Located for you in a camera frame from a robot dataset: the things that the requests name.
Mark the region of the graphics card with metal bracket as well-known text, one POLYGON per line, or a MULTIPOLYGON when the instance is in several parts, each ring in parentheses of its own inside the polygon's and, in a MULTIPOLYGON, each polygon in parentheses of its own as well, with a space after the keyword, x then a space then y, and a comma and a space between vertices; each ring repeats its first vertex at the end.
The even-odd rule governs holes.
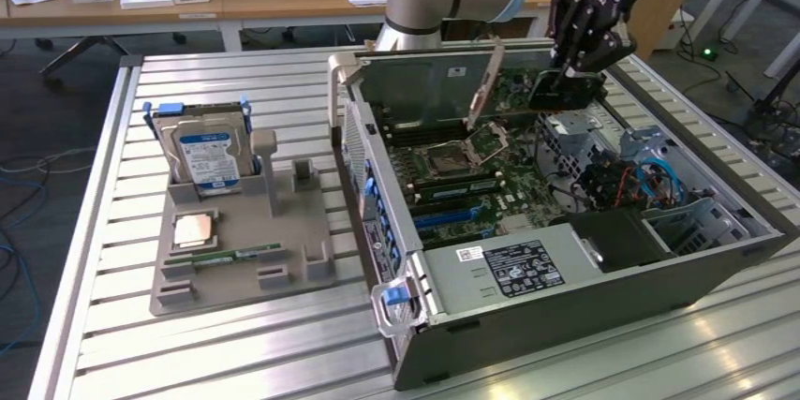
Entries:
MULTIPOLYGON (((491 44, 489 62, 463 120, 467 129, 473 129, 482 110, 489 104, 490 93, 505 56, 505 45, 499 37, 491 38, 491 44)), ((534 111, 583 109, 591 100, 602 96, 605 81, 606 77, 598 73, 575 72, 570 75, 567 67, 546 69, 538 73, 529 87, 526 100, 529 108, 534 111)))

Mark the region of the metal drive cage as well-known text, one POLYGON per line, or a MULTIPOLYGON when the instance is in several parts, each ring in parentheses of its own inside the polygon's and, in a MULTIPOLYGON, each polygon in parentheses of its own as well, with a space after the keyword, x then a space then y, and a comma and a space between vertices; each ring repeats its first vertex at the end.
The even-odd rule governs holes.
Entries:
POLYGON ((587 109, 539 115, 542 138, 554 152, 557 165, 578 175, 603 152, 619 154, 625 129, 607 113, 587 109))

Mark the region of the metal socket cover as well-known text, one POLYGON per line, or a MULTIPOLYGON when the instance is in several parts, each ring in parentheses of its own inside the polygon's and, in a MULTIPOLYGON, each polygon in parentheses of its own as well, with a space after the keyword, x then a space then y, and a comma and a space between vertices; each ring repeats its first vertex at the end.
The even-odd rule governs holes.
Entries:
POLYGON ((479 166, 509 147, 506 130, 494 122, 486 122, 466 137, 463 145, 469 161, 479 166))

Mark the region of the CPU socket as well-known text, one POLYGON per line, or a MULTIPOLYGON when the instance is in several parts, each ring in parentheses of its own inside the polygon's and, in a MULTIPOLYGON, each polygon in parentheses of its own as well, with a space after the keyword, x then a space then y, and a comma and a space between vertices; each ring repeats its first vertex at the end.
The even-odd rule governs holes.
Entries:
POLYGON ((474 169, 462 146, 457 143, 438 145, 426 150, 426 161, 430 172, 445 176, 449 174, 466 173, 474 169))

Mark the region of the green motherboard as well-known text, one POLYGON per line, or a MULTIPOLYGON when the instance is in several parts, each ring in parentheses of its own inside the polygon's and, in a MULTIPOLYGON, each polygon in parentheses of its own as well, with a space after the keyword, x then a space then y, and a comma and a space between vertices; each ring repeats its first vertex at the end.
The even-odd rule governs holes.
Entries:
POLYGON ((381 127, 389 163, 411 225, 417 216, 482 207, 482 212, 470 221, 414 228, 425 249, 507 235, 498 230, 498 222, 507 215, 526 215, 534 230, 579 210, 582 202, 578 195, 567 194, 563 201, 555 198, 566 191, 554 184, 555 178, 565 173, 559 170, 543 170, 538 166, 538 155, 533 147, 541 142, 541 121, 529 108, 501 102, 498 106, 486 108, 473 129, 466 128, 462 119, 402 124, 393 117, 389 108, 374 107, 370 111, 381 127), (467 154, 465 139, 486 122, 494 122, 506 130, 509 147, 482 165, 474 164, 470 172, 445 176, 431 173, 426 150, 457 143, 467 154), (494 177, 502 178, 505 182, 494 192, 482 195, 429 202, 414 201, 411 194, 415 184, 465 177, 494 177))

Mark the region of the metal disk bay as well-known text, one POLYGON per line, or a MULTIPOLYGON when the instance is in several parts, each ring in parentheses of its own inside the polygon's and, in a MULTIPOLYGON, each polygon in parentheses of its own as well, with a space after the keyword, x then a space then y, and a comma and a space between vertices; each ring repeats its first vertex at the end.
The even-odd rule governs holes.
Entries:
POLYGON ((677 256, 750 238, 741 222, 711 198, 670 209, 647 209, 642 217, 670 253, 677 256))

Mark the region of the blue expansion slot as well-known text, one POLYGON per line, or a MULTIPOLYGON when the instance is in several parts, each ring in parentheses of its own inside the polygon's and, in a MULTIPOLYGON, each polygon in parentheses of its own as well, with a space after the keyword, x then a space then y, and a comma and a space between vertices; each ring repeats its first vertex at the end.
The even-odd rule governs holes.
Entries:
POLYGON ((482 212, 481 206, 469 207, 466 209, 457 209, 434 213, 429 215, 421 215, 413 218, 413 226, 417 229, 429 227, 438 227, 451 223, 465 222, 473 220, 482 212))

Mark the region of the grey power supply unit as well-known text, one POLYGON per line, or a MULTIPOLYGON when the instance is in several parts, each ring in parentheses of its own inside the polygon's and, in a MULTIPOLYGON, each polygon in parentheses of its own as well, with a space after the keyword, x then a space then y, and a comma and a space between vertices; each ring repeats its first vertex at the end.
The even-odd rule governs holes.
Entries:
POLYGON ((571 226, 523 230, 422 253, 437 309, 467 315, 558 293, 602 274, 571 226))

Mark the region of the open dark grey PC case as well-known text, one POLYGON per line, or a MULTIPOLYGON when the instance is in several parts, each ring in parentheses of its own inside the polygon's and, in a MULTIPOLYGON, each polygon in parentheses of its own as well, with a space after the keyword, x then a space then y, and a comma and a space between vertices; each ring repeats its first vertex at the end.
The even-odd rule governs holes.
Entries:
MULTIPOLYGON (((538 73, 551 69, 547 43, 503 44, 505 56, 489 107, 527 105, 538 73)), ((789 244, 800 244, 800 215, 782 200, 770 173, 747 161, 723 129, 653 75, 635 58, 598 74, 602 96, 587 109, 607 113, 625 129, 619 154, 603 152, 571 175, 557 165, 543 134, 533 151, 543 170, 565 174, 557 195, 579 197, 567 224, 594 252, 602 274, 566 290, 487 311, 445 315, 425 276, 422 247, 390 167, 371 108, 389 108, 402 123, 465 120, 493 44, 399 52, 338 52, 329 57, 331 147, 343 185, 355 246, 370 288, 410 277, 426 321, 393 338, 382 336, 393 387, 406 391, 534 351, 679 311, 738 272, 789 244), (642 217, 711 198, 750 238, 677 256, 642 217)), ((531 110, 541 114, 561 111, 531 110)))

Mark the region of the grey parts rack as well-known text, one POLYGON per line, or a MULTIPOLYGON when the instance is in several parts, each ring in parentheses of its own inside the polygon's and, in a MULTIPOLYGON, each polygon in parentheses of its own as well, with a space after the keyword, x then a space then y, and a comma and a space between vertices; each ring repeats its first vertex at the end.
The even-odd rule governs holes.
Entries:
POLYGON ((277 141, 269 129, 250 133, 249 148, 258 170, 239 178, 230 193, 203 197, 193 184, 167 185, 149 291, 154 316, 271 300, 337 282, 317 169, 305 158, 291 160, 286 170, 273 169, 270 157, 277 141), (194 214, 211 217, 210 240, 203 245, 175 248, 175 218, 194 214), (213 265, 163 264, 170 257, 271 243, 281 248, 261 251, 249 260, 213 265))

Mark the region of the copper coloured CPU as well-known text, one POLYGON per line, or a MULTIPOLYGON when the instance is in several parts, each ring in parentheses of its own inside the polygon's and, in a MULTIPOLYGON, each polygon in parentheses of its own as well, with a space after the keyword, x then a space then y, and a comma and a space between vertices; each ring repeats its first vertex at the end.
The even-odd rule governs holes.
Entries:
POLYGON ((211 217, 209 214, 181 215, 173 226, 173 246, 189 248, 210 241, 211 217))

